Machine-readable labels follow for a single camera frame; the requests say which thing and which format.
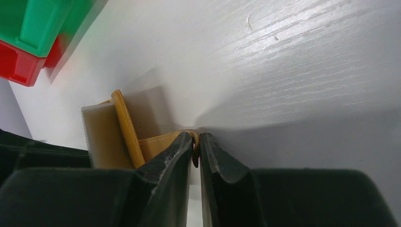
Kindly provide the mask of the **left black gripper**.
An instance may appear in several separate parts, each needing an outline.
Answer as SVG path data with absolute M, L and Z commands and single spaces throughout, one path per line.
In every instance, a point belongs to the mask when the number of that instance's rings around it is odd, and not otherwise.
M 90 168 L 86 150 L 47 144 L 0 131 L 0 184 L 19 169 L 31 167 Z

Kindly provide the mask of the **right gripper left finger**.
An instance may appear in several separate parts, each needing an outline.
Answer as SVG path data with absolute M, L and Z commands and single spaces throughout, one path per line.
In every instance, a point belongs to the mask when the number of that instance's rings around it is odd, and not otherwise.
M 181 132 L 132 178 L 122 209 L 122 227 L 184 227 L 187 224 L 193 137 Z

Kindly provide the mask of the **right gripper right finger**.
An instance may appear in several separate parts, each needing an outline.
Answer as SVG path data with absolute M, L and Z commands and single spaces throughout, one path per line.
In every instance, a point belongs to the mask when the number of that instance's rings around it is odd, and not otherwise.
M 202 217 L 206 227 L 265 227 L 250 168 L 223 150 L 210 133 L 199 143 Z

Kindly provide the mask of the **yellow leather card holder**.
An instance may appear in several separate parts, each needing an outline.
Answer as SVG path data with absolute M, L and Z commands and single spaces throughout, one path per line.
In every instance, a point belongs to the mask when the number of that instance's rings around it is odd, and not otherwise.
M 82 107 L 81 115 L 93 168 L 166 168 L 180 146 L 193 152 L 199 145 L 198 134 L 189 130 L 139 139 L 120 90 L 105 102 Z

